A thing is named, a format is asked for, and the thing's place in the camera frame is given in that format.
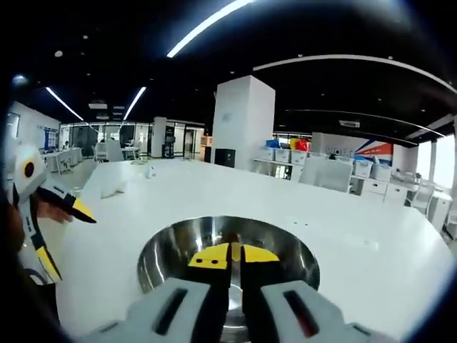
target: black ceiling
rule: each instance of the black ceiling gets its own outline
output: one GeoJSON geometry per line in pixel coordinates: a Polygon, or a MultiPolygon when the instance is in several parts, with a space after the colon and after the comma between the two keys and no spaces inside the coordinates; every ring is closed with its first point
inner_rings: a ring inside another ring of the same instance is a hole
{"type": "MultiPolygon", "coordinates": [[[[166,57],[190,30],[232,1],[29,8],[13,44],[15,72],[29,84],[16,89],[15,97],[62,122],[74,122],[46,91],[49,86],[85,120],[97,121],[90,101],[128,107],[147,86],[129,120],[167,116],[210,127],[217,85],[253,74],[276,90],[275,129],[281,131],[405,139],[418,128],[378,116],[427,126],[456,113],[451,90],[398,66],[327,59],[252,71],[298,56],[391,56],[457,85],[452,27],[457,5],[452,1],[257,0],[209,27],[174,58],[166,57]],[[63,55],[55,57],[57,51],[63,55]],[[360,121],[361,128],[344,128],[338,120],[360,121]]],[[[440,130],[449,134],[453,125],[440,130]]],[[[425,134],[412,141],[435,137],[425,134]]]]}

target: stainless steel bowl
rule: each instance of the stainless steel bowl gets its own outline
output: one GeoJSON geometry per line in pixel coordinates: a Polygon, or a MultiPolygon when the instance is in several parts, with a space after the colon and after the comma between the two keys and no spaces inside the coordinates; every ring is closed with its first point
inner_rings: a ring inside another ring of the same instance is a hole
{"type": "MultiPolygon", "coordinates": [[[[319,286],[319,266],[309,249],[294,235],[258,220],[239,217],[202,217],[172,224],[146,243],[138,262],[144,293],[168,277],[180,277],[196,252],[225,242],[238,241],[273,252],[281,261],[288,281],[304,280],[319,286]]],[[[241,311],[239,264],[233,262],[229,309],[222,342],[247,342],[241,311]]]]}

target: storage box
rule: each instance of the storage box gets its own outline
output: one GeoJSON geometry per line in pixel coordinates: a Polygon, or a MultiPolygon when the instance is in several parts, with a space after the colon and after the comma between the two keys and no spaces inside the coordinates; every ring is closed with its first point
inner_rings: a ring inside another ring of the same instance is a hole
{"type": "Polygon", "coordinates": [[[274,161],[274,148],[268,148],[264,146],[258,151],[258,158],[265,159],[267,161],[274,161]]]}
{"type": "Polygon", "coordinates": [[[289,149],[275,149],[275,160],[282,163],[291,162],[291,151],[289,149]]]}
{"type": "Polygon", "coordinates": [[[391,180],[392,167],[386,164],[374,164],[372,176],[374,179],[384,182],[391,180]]]}
{"type": "Polygon", "coordinates": [[[307,155],[308,154],[305,151],[292,150],[291,151],[291,156],[292,156],[291,163],[303,166],[305,164],[307,155]]]}
{"type": "Polygon", "coordinates": [[[369,178],[371,173],[371,168],[373,167],[372,161],[354,161],[354,175],[357,177],[369,178]]]}

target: white round table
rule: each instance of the white round table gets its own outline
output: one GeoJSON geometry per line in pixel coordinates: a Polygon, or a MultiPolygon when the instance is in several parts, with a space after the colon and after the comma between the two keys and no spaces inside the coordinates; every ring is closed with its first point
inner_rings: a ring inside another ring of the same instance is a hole
{"type": "Polygon", "coordinates": [[[158,230],[191,217],[254,218],[295,234],[315,254],[319,292],[358,322],[405,337],[448,281],[453,257],[418,211],[198,161],[100,164],[81,197],[97,224],[74,220],[64,239],[57,304],[69,334],[124,319],[142,293],[136,265],[158,230]],[[125,194],[100,199],[126,181],[125,194]]]}

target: drawer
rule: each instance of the drawer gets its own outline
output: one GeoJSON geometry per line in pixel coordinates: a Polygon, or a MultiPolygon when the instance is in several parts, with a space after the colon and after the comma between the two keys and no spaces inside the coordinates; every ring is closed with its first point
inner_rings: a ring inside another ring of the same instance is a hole
{"type": "Polygon", "coordinates": [[[366,199],[370,202],[384,202],[384,194],[365,192],[361,194],[362,199],[366,199]]]}
{"type": "Polygon", "coordinates": [[[371,180],[364,180],[363,181],[363,188],[362,194],[365,192],[370,193],[377,193],[384,195],[387,190],[387,183],[385,182],[378,182],[378,181],[371,181],[371,180]]]}
{"type": "Polygon", "coordinates": [[[395,202],[404,205],[408,190],[405,187],[389,184],[386,192],[386,202],[395,202]]]}

